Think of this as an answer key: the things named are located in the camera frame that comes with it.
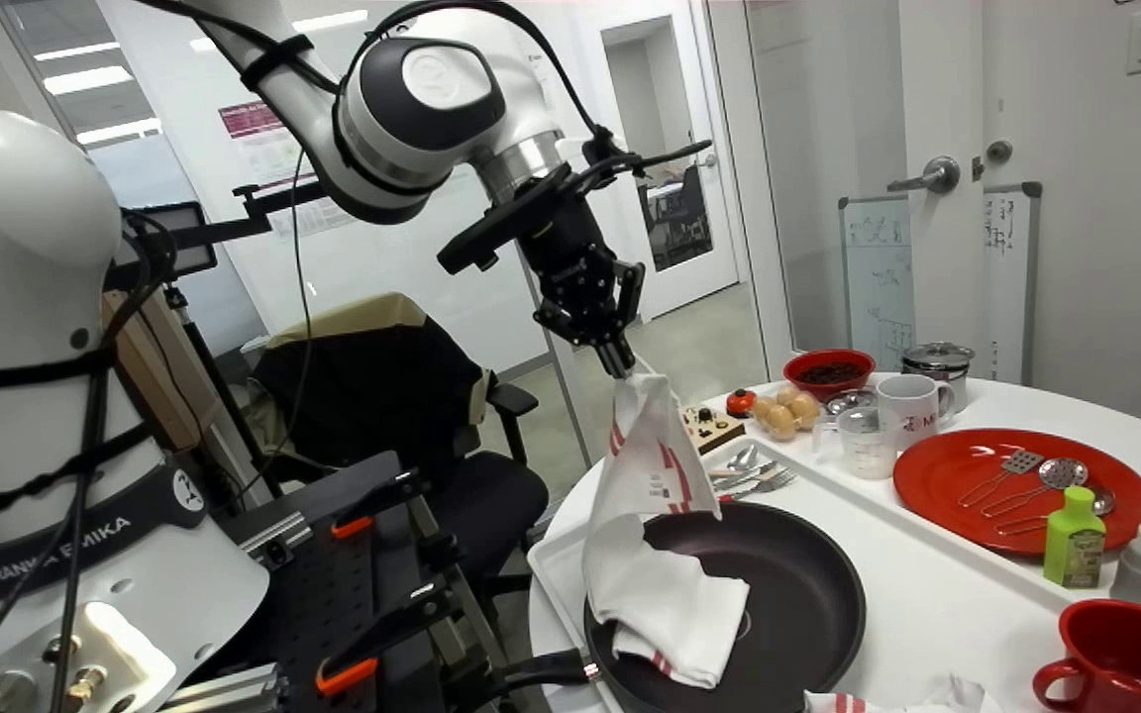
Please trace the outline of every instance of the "robotic arm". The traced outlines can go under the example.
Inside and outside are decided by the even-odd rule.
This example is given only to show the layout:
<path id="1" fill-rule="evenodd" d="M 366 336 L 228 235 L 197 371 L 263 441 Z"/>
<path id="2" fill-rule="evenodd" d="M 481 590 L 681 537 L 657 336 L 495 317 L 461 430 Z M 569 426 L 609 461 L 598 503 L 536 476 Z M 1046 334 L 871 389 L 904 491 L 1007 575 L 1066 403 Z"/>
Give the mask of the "robotic arm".
<path id="1" fill-rule="evenodd" d="M 440 251 L 445 268 L 486 268 L 515 236 L 537 278 L 536 319 L 590 346 L 609 375 L 635 367 L 624 323 L 636 313 L 643 264 L 613 257 L 588 194 L 643 158 L 590 124 L 590 171 L 569 175 L 553 148 L 562 131 L 512 35 L 520 25 L 541 42 L 527 14 L 492 0 L 409 2 L 372 28 L 331 83 L 308 39 L 293 35 L 282 0 L 141 2 L 195 14 L 298 133 L 330 199 L 366 223 L 409 223 L 461 162 L 474 165 L 492 210 Z"/>

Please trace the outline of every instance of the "round white table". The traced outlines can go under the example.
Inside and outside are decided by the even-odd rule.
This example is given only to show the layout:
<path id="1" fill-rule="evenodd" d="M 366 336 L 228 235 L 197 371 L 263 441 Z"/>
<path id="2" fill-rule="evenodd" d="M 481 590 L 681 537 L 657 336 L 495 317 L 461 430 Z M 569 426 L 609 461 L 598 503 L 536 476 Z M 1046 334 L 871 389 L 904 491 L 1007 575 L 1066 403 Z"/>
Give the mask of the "round white table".
<path id="1" fill-rule="evenodd" d="M 1141 476 L 1141 420 L 1056 393 L 970 381 L 970 403 L 940 426 L 1052 430 L 1100 449 Z M 912 705 L 927 697 L 935 676 L 953 673 L 988 686 L 1007 710 L 1037 710 L 1031 676 L 1037 664 L 1060 657 L 1052 612 L 1077 599 L 1104 599 L 1114 564 L 1104 568 L 1100 590 L 1060 590 L 1046 583 L 1037 568 L 1000 558 L 904 512 L 889 466 L 885 478 L 860 478 L 813 434 L 778 453 L 786 453 L 800 476 L 780 491 L 749 495 L 749 503 L 786 508 L 825 525 L 864 577 L 866 635 L 857 664 L 836 686 L 838 694 Z M 595 491 L 598 466 L 573 483 L 541 542 L 529 549 L 529 652 L 582 647 L 573 623 L 582 610 L 573 545 Z M 617 710 L 601 694 L 601 686 L 547 689 L 547 705 L 553 713 Z"/>

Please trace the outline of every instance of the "white towel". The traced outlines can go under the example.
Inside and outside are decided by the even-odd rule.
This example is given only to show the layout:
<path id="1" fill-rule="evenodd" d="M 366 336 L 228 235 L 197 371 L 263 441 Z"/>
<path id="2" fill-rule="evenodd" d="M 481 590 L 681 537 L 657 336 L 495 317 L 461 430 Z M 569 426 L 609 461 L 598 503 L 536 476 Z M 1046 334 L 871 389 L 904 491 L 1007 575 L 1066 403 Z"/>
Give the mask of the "white towel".
<path id="1" fill-rule="evenodd" d="M 613 385 L 609 457 L 595 500 L 582 583 L 613 652 L 648 657 L 664 676 L 712 689 L 730 664 L 749 585 L 708 577 L 696 558 L 654 549 L 646 520 L 716 512 L 696 449 L 661 371 Z"/>
<path id="2" fill-rule="evenodd" d="M 588 537 L 588 599 L 617 623 L 613 652 L 648 657 L 664 676 L 716 689 L 738 641 L 749 585 L 708 577 L 689 553 L 654 549 L 636 516 L 598 523 Z"/>

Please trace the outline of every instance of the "floor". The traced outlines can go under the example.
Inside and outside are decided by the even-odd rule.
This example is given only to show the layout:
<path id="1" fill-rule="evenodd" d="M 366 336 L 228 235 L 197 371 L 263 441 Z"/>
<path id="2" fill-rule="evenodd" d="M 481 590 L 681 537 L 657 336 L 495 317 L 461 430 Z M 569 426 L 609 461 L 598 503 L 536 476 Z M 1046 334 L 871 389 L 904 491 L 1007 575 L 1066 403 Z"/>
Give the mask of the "floor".
<path id="1" fill-rule="evenodd" d="M 681 399 L 706 399 L 731 385 L 764 381 L 758 309 L 743 284 L 635 323 L 628 346 L 648 367 L 672 381 Z M 560 367 L 553 359 L 537 359 L 512 371 L 506 381 L 537 399 L 537 409 L 521 414 L 521 441 L 529 466 L 551 488 L 551 503 L 560 503 L 588 470 Z M 590 347 L 573 347 L 573 371 L 568 381 L 577 397 L 588 453 L 598 461 L 609 430 L 609 375 Z M 482 445 L 504 453 L 504 430 L 495 420 L 482 422 Z"/>

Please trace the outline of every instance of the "black cable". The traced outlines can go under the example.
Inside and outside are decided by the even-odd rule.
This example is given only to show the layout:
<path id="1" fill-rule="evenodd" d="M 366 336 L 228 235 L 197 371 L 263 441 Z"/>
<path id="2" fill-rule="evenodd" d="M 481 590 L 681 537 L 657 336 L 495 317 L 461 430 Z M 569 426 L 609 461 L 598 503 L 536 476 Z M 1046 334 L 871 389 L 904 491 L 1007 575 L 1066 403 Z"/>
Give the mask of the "black cable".
<path id="1" fill-rule="evenodd" d="M 138 219 L 129 219 L 136 223 L 136 245 L 141 245 L 141 257 L 146 257 L 146 264 L 156 268 L 149 272 L 149 282 L 168 282 L 168 278 L 174 278 L 174 261 L 179 261 L 179 241 L 174 241 L 174 235 L 157 223 L 157 219 L 149 219 L 149 215 L 138 215 Z"/>
<path id="2" fill-rule="evenodd" d="M 293 162 L 293 185 L 290 190 L 298 190 L 298 183 L 302 183 L 302 162 L 304 162 L 304 149 L 298 149 L 298 162 Z M 308 297 L 304 297 L 304 264 L 302 264 L 302 224 L 298 224 L 298 202 L 293 202 L 293 210 L 290 210 L 290 241 L 293 241 L 293 264 L 298 264 L 298 301 L 302 301 L 302 330 L 304 330 L 304 336 L 314 336 L 314 323 L 308 323 Z"/>
<path id="3" fill-rule="evenodd" d="M 298 149 L 290 190 L 298 190 L 298 183 L 302 183 L 302 165 L 304 165 L 304 149 Z M 302 334 L 314 336 L 314 313 L 308 313 L 308 294 L 304 294 L 304 257 L 302 257 L 302 219 L 298 219 L 298 202 L 290 207 L 290 251 L 293 251 L 293 268 L 298 268 Z M 308 358 L 314 358 L 314 352 L 304 352 L 304 359 L 302 359 L 298 393 L 293 393 L 293 409 L 290 409 L 290 420 L 284 420 L 290 441 L 293 441 L 293 422 L 298 422 L 302 397 L 304 397 Z M 244 503 L 251 491 L 255 491 L 259 483 L 263 483 L 263 476 L 251 476 L 251 478 L 239 488 L 239 500 Z"/>
<path id="4" fill-rule="evenodd" d="M 676 149 L 668 149 L 668 154 L 643 154 L 643 158 L 635 162 L 635 171 L 646 171 L 646 165 L 657 165 L 657 162 L 672 162 L 672 158 L 689 158 L 689 154 L 708 149 L 708 148 L 712 148 L 712 141 L 700 138 L 700 141 L 676 148 Z"/>
<path id="5" fill-rule="evenodd" d="M 107 319 L 107 330 L 102 330 L 102 336 L 100 336 L 100 347 L 109 347 L 109 339 L 124 334 L 124 323 L 141 309 L 141 301 L 149 301 L 149 294 L 156 294 L 157 284 L 149 282 L 149 284 L 141 284 L 136 297 L 127 297 L 116 313 L 109 313 L 109 319 Z"/>
<path id="6" fill-rule="evenodd" d="M 179 245 L 174 245 L 174 235 L 172 228 L 164 228 L 164 223 L 156 223 L 156 219 L 136 219 L 136 223 L 146 223 L 146 224 L 156 224 L 164 236 L 168 236 L 168 264 L 174 268 L 174 257 L 179 257 Z M 149 346 L 157 347 L 157 358 L 164 358 L 164 367 L 168 367 L 168 381 L 172 381 L 172 389 L 179 393 L 179 399 L 181 399 L 181 409 L 186 409 L 186 414 L 195 420 L 195 426 L 201 426 L 205 420 L 201 420 L 201 410 L 186 399 L 186 389 L 181 389 L 181 381 L 179 381 L 179 371 L 174 371 L 174 359 L 172 359 L 172 352 L 168 352 L 168 339 L 157 336 L 157 330 L 149 323 L 149 317 L 141 313 L 141 330 L 146 330 L 146 336 L 149 336 Z"/>
<path id="7" fill-rule="evenodd" d="M 107 426 L 107 371 L 90 371 L 86 389 L 86 420 L 83 420 L 83 449 L 96 449 Z M 78 577 L 83 577 L 83 512 L 90 500 L 96 470 L 78 470 L 75 495 L 71 495 L 71 523 L 67 523 L 67 575 L 62 575 L 62 612 L 58 612 L 58 657 L 54 657 L 54 676 L 51 676 L 51 713 L 62 713 L 67 697 L 67 652 L 71 652 L 71 624 L 78 612 Z"/>
<path id="8" fill-rule="evenodd" d="M 259 53 L 276 53 L 276 46 L 282 46 L 276 39 L 263 35 L 263 33 L 251 28 L 251 25 L 239 25 L 239 18 L 224 18 L 224 14 L 191 9 L 191 2 L 174 2 L 174 0 L 138 0 L 138 2 L 157 9 L 157 13 L 172 13 L 172 14 L 191 14 L 191 18 L 197 18 L 197 25 L 224 28 L 224 33 L 234 33 L 234 35 L 240 35 L 244 42 L 255 42 Z M 342 90 L 342 83 L 331 83 L 330 76 L 319 76 L 319 72 L 318 72 L 314 63 L 304 63 L 304 59 L 284 59 L 284 67 L 298 72 L 304 83 L 330 90 L 330 96 Z"/>

